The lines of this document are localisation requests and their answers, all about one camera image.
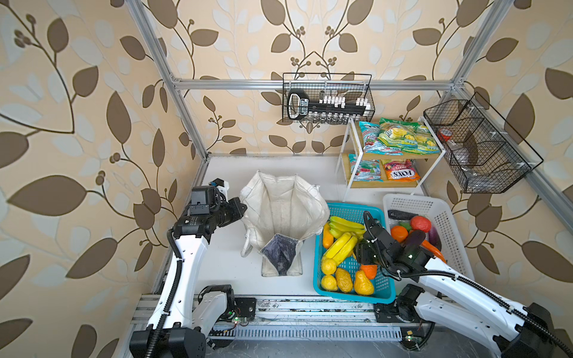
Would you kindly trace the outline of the white canvas grocery bag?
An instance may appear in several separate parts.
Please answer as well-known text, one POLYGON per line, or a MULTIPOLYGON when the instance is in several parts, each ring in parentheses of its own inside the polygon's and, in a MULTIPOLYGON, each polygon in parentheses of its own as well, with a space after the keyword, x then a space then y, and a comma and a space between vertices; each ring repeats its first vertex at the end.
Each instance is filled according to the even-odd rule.
POLYGON ((247 206, 242 223, 246 241, 241 256, 262 256, 264 277, 300 276, 301 248, 323 231, 330 210, 319 186, 298 175, 274 176, 258 171, 240 191, 247 206))

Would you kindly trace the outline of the yellow banana bunch front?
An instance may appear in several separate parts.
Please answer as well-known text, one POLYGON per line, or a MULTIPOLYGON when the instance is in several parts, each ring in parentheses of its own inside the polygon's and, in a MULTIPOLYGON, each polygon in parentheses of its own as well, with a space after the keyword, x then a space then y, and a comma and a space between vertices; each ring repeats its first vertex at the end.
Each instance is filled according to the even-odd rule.
POLYGON ((332 259, 335 264, 340 265, 352 254, 356 244, 358 244, 358 237, 351 233, 344 233, 337 239, 332 246, 323 255, 324 259, 332 259))

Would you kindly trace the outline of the green yellow tea packet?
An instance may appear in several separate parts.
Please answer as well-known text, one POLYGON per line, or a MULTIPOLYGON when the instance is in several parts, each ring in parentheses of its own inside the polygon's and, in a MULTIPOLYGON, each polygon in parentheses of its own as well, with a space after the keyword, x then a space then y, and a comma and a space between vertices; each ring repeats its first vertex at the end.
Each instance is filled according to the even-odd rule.
POLYGON ((412 125, 408 125, 407 122, 381 119, 379 128, 378 140, 387 147, 415 149, 418 146, 414 128, 412 125))

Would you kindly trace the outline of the teal candy packet top shelf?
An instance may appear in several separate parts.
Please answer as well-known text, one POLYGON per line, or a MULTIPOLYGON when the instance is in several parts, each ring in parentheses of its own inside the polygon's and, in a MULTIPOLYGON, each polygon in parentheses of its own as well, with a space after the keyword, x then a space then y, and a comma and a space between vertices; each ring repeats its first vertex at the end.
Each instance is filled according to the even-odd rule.
POLYGON ((363 151, 365 153, 392 156, 402 155, 402 151, 400 149, 386 146, 379 140, 378 136, 381 133, 380 125, 371 122, 359 122, 358 125, 361 130, 363 151))

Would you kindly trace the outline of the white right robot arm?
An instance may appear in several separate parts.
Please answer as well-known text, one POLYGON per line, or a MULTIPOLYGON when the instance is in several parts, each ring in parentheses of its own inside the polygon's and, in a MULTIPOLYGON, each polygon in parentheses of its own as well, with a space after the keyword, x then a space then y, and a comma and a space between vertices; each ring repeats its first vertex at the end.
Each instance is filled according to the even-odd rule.
POLYGON ((450 267, 422 247, 422 237, 400 243, 368 211, 364 239, 387 277, 408 284, 384 312, 404 322, 442 325, 487 347, 497 357, 553 357, 572 349, 555 333, 538 304, 504 298, 450 267))

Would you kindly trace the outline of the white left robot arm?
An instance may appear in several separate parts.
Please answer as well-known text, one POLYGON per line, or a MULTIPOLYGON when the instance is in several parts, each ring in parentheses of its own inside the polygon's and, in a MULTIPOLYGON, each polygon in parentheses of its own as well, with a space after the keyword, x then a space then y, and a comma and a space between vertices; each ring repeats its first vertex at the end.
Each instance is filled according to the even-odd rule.
POLYGON ((192 189, 189 203, 167 232, 172 259, 163 291, 146 328, 133 332, 133 357, 204 357, 213 326, 234 311, 229 285, 208 286, 194 303, 201 261, 217 228, 242 219, 247 207, 228 198, 228 182, 218 178, 192 189))

